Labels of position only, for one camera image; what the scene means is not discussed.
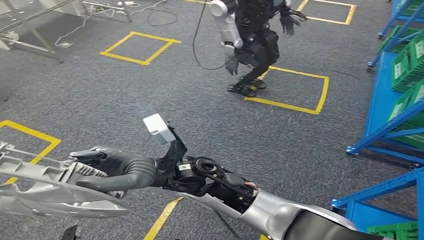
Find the power strip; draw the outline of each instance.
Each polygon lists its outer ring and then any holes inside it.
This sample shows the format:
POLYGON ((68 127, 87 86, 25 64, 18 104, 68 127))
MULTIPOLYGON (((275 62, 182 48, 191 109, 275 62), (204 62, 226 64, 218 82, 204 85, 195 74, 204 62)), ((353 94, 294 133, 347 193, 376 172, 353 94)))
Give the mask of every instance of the power strip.
MULTIPOLYGON (((136 3, 134 1, 125 1, 124 2, 126 6, 134 6, 136 5, 136 3)), ((118 5, 119 7, 123 6, 123 3, 121 1, 119 1, 116 5, 118 5)))

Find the blue metal shelf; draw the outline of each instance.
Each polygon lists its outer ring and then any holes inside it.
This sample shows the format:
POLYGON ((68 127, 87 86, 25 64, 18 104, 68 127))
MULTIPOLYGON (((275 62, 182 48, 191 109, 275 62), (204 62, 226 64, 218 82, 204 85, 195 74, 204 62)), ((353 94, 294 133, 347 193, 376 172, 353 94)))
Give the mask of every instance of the blue metal shelf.
MULTIPOLYGON (((404 0, 402 6, 394 8, 392 12, 391 19, 386 26, 386 29, 391 26, 394 21, 399 17, 399 13, 403 11, 406 6, 411 3, 412 0, 404 0)), ((406 122, 409 118, 424 111, 424 97, 406 108, 401 112, 397 117, 391 119, 387 122, 389 114, 393 109, 394 104, 397 102, 399 97, 402 95, 400 92, 392 91, 392 62, 396 58, 396 53, 389 52, 393 46, 399 44, 407 39, 413 38, 419 32, 413 33, 409 36, 400 38, 403 32, 408 29, 408 27, 415 22, 416 18, 420 13, 424 11, 424 2, 419 6, 418 10, 408 18, 406 23, 394 34, 394 36, 387 42, 387 44, 382 48, 379 54, 376 55, 372 62, 368 63, 367 71, 371 70, 378 63, 378 69, 375 76, 375 83, 372 91, 371 100, 369 102, 368 115, 366 118, 365 128, 363 132, 363 137, 353 146, 347 146, 345 148, 347 153, 357 155, 362 149, 369 149, 375 152, 384 153, 392 155, 398 158, 403 158, 414 164, 424 165, 424 158, 420 158, 413 155, 404 154, 401 152, 393 151, 391 149, 386 149, 382 147, 372 146, 375 142, 386 142, 404 149, 413 150, 419 153, 423 153, 424 149, 418 149, 414 146, 405 144, 394 140, 400 136, 408 136, 419 133, 424 133, 423 128, 397 131, 396 133, 391 132, 393 129, 399 125, 406 122)))
POLYGON ((386 51, 381 54, 374 88, 369 102, 364 137, 369 136, 387 122, 393 105, 402 95, 400 92, 392 91, 392 62, 395 60, 396 55, 396 53, 386 51))
MULTIPOLYGON (((420 22, 422 20, 422 18, 419 18, 419 15, 423 12, 424 10, 424 2, 419 6, 419 8, 412 14, 412 16, 402 16, 400 15, 400 13, 406 9, 406 7, 411 3, 412 0, 403 0, 403 4, 399 7, 396 8, 396 5, 399 4, 400 0, 395 0, 395 2, 393 3, 393 6, 395 6, 394 8, 392 8, 392 12, 390 15, 390 20, 388 21, 388 23, 386 24, 386 26, 384 27, 382 32, 378 33, 378 38, 382 39, 386 34, 387 31, 393 27, 393 24, 395 23, 396 20, 406 20, 405 24, 397 31, 397 33, 393 36, 392 40, 389 41, 384 48, 382 49, 381 52, 389 52, 390 49, 392 49, 392 47, 394 45, 396 45, 397 43, 401 43, 402 41, 412 38, 413 36, 415 36, 415 34, 409 35, 408 37, 402 38, 402 40, 400 39, 401 34, 412 24, 412 23, 416 23, 416 22, 420 22)), ((370 71, 373 67, 376 66, 376 64, 379 62, 379 59, 381 57, 381 53, 377 54, 374 58, 374 60, 368 62, 368 68, 366 69, 367 71, 370 71)))
MULTIPOLYGON (((393 1, 393 3, 392 3, 392 6, 391 6, 391 14, 390 14, 390 18, 393 18, 394 16, 396 16, 396 14, 397 14, 397 10, 399 10, 400 9, 400 7, 401 6, 399 6, 399 3, 401 2, 402 0, 394 0, 393 1)), ((407 20, 409 20, 410 19, 410 16, 404 16, 404 15, 397 15, 396 16, 396 19, 397 20, 403 20, 403 21, 407 21, 407 20)), ((415 22, 417 22, 417 23, 424 23, 424 18, 421 18, 421 17, 417 17, 416 19, 415 19, 415 22)))
POLYGON ((411 221, 418 221, 418 236, 424 236, 424 167, 391 178, 384 182, 352 193, 348 196, 333 199, 333 208, 345 210, 345 217, 351 220, 356 228, 365 232, 367 227, 391 225, 411 221), (377 198, 411 186, 416 186, 417 219, 410 218, 363 203, 366 200, 377 198))

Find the white label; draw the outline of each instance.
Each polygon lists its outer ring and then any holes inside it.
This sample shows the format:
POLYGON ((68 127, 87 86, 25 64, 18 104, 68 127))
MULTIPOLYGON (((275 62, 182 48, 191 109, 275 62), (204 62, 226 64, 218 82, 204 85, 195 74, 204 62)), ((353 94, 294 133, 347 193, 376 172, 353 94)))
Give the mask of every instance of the white label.
POLYGON ((424 85, 419 88, 418 94, 416 95, 415 101, 413 103, 418 102, 422 97, 424 97, 424 85))
POLYGON ((419 59, 424 54, 423 40, 415 43, 416 58, 419 59))
POLYGON ((392 120, 394 117, 396 117, 399 114, 399 111, 401 110, 401 107, 403 106, 403 103, 399 103, 398 105, 394 106, 393 111, 391 112, 390 117, 388 120, 392 120))
POLYGON ((178 166, 178 170, 180 171, 187 170, 187 169, 192 169, 192 166, 190 166, 190 164, 183 164, 178 166))
POLYGON ((398 79, 401 76, 401 63, 394 65, 394 79, 398 79))

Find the gray carpet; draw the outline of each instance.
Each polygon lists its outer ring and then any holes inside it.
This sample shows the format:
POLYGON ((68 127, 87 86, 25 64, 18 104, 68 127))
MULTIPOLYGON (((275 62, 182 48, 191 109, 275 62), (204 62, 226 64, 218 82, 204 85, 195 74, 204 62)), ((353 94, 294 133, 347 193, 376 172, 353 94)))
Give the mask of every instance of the gray carpet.
MULTIPOLYGON (((282 34, 278 19, 271 21, 272 29, 280 34, 281 58, 276 67, 329 77, 320 115, 243 101, 227 92, 226 86, 236 78, 225 69, 203 70, 193 57, 191 44, 202 4, 170 0, 165 6, 178 14, 178 21, 170 25, 150 26, 148 10, 134 14, 132 23, 118 14, 114 19, 91 17, 84 28, 65 39, 73 44, 70 48, 55 48, 64 64, 23 47, 0 51, 0 93, 10 95, 8 102, 0 103, 0 121, 11 120, 61 139, 48 155, 52 158, 64 159, 69 152, 96 144, 161 156, 166 148, 156 144, 142 121, 160 113, 177 128, 190 155, 216 159, 281 197, 328 208, 332 198, 406 171, 389 164, 387 156, 347 156, 344 152, 343 147, 362 135, 374 79, 365 72, 366 62, 381 43, 377 33, 388 20, 391 5, 382 0, 343 1, 358 5, 351 25, 310 20, 296 28, 295 36, 288 37, 282 34), (130 31, 181 43, 171 45, 148 66, 99 54, 130 31)), ((150 0, 138 2, 154 4, 150 0)), ((343 16, 335 13, 347 12, 340 5, 312 4, 305 12, 311 16, 320 13, 319 18, 330 14, 328 19, 342 21, 343 16)), ((1 19, 0 24, 7 24, 1 19)), ((173 16, 164 12, 151 17, 153 24, 172 20, 173 16)), ((79 17, 51 12, 32 23, 54 43, 81 22, 79 17)), ((196 51, 208 68, 218 67, 224 60, 215 29, 213 19, 205 14, 196 51)), ((15 30, 22 34, 22 40, 36 43, 21 27, 15 30)), ((141 59, 153 47, 158 47, 156 42, 137 36, 113 53, 141 59)), ((259 93, 260 98, 304 108, 316 106, 322 87, 320 79, 276 71, 265 81, 270 87, 259 93)), ((35 152, 44 144, 3 129, 0 139, 35 152)), ((132 213, 108 220, 4 215, 0 216, 0 239, 57 240, 78 222, 83 240, 141 240, 165 204, 175 197, 161 189, 133 190, 126 197, 132 213)), ((378 204, 413 216, 409 206, 414 198, 414 193, 407 191, 385 197, 378 204)), ((243 239, 259 239, 248 226, 237 221, 230 224, 243 239)), ((212 212, 184 200, 156 239, 177 238, 229 240, 232 236, 212 212)))

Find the yellow floor marking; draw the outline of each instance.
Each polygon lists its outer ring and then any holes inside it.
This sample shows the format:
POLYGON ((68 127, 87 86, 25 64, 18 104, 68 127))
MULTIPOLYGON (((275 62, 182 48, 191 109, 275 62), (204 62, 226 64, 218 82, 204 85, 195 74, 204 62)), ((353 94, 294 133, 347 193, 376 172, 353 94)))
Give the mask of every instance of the yellow floor marking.
MULTIPOLYGON (((345 21, 334 21, 334 20, 329 20, 329 19, 323 19, 323 18, 308 16, 308 19, 323 21, 323 22, 328 22, 328 23, 333 23, 333 24, 350 25, 352 23, 352 18, 354 17, 355 10, 357 9, 357 6, 355 4, 343 3, 343 2, 337 2, 337 1, 327 1, 327 0, 311 0, 311 1, 327 3, 327 4, 343 5, 343 6, 350 7, 349 13, 347 14, 345 21)), ((301 11, 308 2, 309 2, 309 0, 303 0, 302 3, 297 8, 297 11, 301 11)))
POLYGON ((170 39, 170 38, 165 38, 165 37, 161 37, 161 36, 154 36, 154 35, 150 35, 150 34, 146 34, 146 33, 131 31, 127 36, 125 36, 124 38, 122 38, 121 40, 119 40, 118 42, 116 42, 115 44, 113 44, 112 46, 107 48, 106 50, 100 52, 100 55, 119 59, 119 60, 124 60, 124 61, 128 61, 128 62, 132 62, 132 63, 136 63, 136 64, 149 65, 150 62, 153 59, 155 59, 159 54, 161 54, 163 51, 165 51, 165 49, 167 49, 169 46, 171 46, 174 43, 180 44, 181 41, 175 40, 175 39, 170 39), (110 51, 114 50, 116 47, 118 47, 119 45, 121 45, 123 42, 125 42, 126 40, 128 40, 129 38, 131 38, 134 35, 145 37, 145 38, 150 38, 150 39, 156 39, 156 40, 160 40, 160 41, 165 41, 166 44, 163 45, 162 47, 160 47, 157 51, 155 51, 146 60, 138 60, 138 59, 134 59, 134 58, 127 57, 127 56, 121 56, 121 55, 110 53, 110 51))
POLYGON ((277 70, 277 71, 282 71, 282 72, 287 72, 287 73, 292 73, 292 74, 304 75, 304 76, 308 76, 308 77, 311 77, 311 78, 322 79, 323 84, 322 84, 321 96, 319 97, 318 104, 316 105, 316 108, 315 109, 309 109, 309 108, 294 106, 294 105, 290 105, 290 104, 286 104, 286 103, 282 103, 282 102, 271 101, 271 100, 267 100, 267 99, 263 99, 263 98, 259 98, 259 97, 244 97, 244 100, 253 101, 253 102, 257 102, 257 103, 261 103, 261 104, 268 104, 268 105, 275 106, 275 107, 290 109, 290 110, 299 111, 299 112, 308 113, 308 114, 313 114, 313 115, 320 114, 321 110, 323 109, 324 102, 326 101, 326 98, 327 98, 327 91, 328 91, 329 82, 330 82, 329 77, 322 76, 322 75, 316 75, 316 74, 312 74, 312 73, 306 73, 306 72, 301 72, 301 71, 285 69, 285 68, 280 68, 280 67, 275 67, 275 66, 270 66, 268 71, 266 71, 264 74, 259 76, 258 79, 262 80, 270 70, 277 70))
MULTIPOLYGON (((18 130, 22 133, 25 133, 25 134, 31 135, 33 137, 39 138, 41 140, 44 140, 46 142, 49 142, 50 144, 38 154, 39 156, 42 156, 42 157, 46 156, 51 150, 53 150, 61 142, 60 139, 49 136, 45 133, 39 132, 37 130, 31 129, 29 127, 26 127, 24 125, 18 124, 16 122, 13 122, 13 121, 10 121, 10 120, 4 120, 4 121, 0 122, 0 128, 2 128, 2 127, 9 127, 9 128, 18 130)), ((36 164, 40 161, 40 159, 41 158, 37 156, 34 159, 32 159, 29 163, 30 164, 36 164)), ((16 177, 11 177, 5 183, 6 184, 12 184, 16 180, 17 180, 16 177)))
POLYGON ((154 240, 155 239, 156 235, 159 233, 159 231, 161 230, 162 226, 167 221, 168 217, 171 215, 174 208, 177 206, 177 203, 181 200, 183 200, 183 198, 179 197, 175 200, 170 201, 168 204, 166 204, 162 213, 159 215, 159 217, 153 223, 153 226, 151 226, 150 230, 147 232, 147 235, 143 238, 143 240, 154 240))

